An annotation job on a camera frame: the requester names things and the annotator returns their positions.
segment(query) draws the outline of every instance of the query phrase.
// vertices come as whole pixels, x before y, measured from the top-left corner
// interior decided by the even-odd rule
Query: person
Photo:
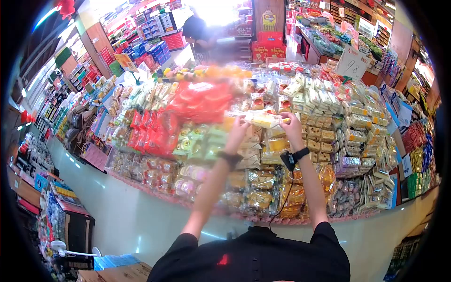
[[[300,121],[292,113],[281,115],[291,119],[281,127],[292,148],[302,150],[305,144]],[[308,155],[298,161],[298,166],[312,221],[310,243],[278,238],[268,228],[255,226],[236,239],[198,246],[201,230],[233,169],[230,160],[250,125],[243,118],[235,119],[223,154],[196,196],[188,222],[147,281],[349,281],[349,260],[328,222],[322,185]]]
[[[199,17],[196,9],[190,6],[189,9],[193,15],[189,17],[183,24],[182,36],[185,41],[193,44],[194,59],[200,61],[201,64],[208,64],[210,61],[210,50],[216,43],[212,30],[207,28],[207,24]]]

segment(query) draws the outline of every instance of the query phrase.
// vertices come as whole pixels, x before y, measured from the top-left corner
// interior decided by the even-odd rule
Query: black wristwatch
[[[294,171],[298,160],[302,159],[304,156],[308,155],[309,153],[310,153],[310,150],[307,147],[305,147],[304,149],[299,150],[293,154],[291,154],[289,152],[285,152],[285,153],[281,154],[281,159],[289,171]]]
[[[217,156],[227,161],[230,166],[230,171],[235,170],[236,165],[243,159],[241,155],[229,155],[223,151],[219,151]]]

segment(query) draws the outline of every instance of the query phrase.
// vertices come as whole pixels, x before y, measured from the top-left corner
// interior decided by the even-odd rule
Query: red lantern
[[[75,13],[74,0],[61,0],[57,7],[60,8],[60,14],[63,15],[63,19],[72,18],[71,15]]]

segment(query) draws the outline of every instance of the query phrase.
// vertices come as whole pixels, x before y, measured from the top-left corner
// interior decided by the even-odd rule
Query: black wristband
[[[229,155],[223,151],[219,151],[217,156],[227,161],[230,166],[230,171],[235,170],[236,165],[243,159],[243,156],[241,155]]]

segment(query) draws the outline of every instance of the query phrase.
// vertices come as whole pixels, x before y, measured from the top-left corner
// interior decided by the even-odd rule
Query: white price card
[[[402,168],[404,169],[404,178],[412,174],[412,163],[410,163],[410,155],[407,154],[402,158]]]
[[[351,46],[346,46],[335,68],[335,72],[341,76],[360,80],[368,65],[369,58],[364,53],[356,51]]]

